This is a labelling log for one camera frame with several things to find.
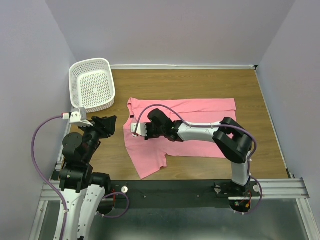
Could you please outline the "pink t-shirt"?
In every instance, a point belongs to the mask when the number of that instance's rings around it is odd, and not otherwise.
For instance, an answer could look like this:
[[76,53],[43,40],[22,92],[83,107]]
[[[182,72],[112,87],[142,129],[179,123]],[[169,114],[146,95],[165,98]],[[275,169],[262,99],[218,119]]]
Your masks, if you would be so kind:
[[166,156],[222,159],[224,155],[215,143],[195,140],[171,142],[164,137],[144,140],[142,137],[133,136],[131,124],[149,122],[148,114],[153,109],[160,109],[173,121],[183,118],[191,123],[215,123],[225,117],[235,120],[237,109],[233,98],[178,100],[130,98],[127,108],[129,118],[123,126],[124,143],[141,179],[167,167]]

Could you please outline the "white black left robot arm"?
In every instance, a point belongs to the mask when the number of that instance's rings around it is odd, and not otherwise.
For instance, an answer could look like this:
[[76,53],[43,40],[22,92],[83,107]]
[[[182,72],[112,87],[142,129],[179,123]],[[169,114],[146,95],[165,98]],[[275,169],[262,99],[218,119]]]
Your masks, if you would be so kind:
[[64,162],[59,174],[63,199],[56,229],[64,240],[87,239],[98,206],[111,192],[109,174],[94,172],[90,161],[102,139],[114,135],[117,117],[92,117],[83,134],[72,132],[62,141]]

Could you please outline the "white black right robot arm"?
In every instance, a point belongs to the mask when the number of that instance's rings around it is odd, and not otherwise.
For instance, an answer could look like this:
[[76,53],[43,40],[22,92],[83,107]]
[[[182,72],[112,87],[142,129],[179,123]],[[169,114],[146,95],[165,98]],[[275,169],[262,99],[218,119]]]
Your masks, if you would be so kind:
[[164,137],[171,142],[202,141],[216,144],[223,156],[231,162],[230,191],[236,196],[247,192],[250,180],[248,161],[254,152],[252,145],[255,141],[236,121],[230,117],[210,124],[171,120],[158,108],[147,117],[149,122],[141,124],[145,140]]

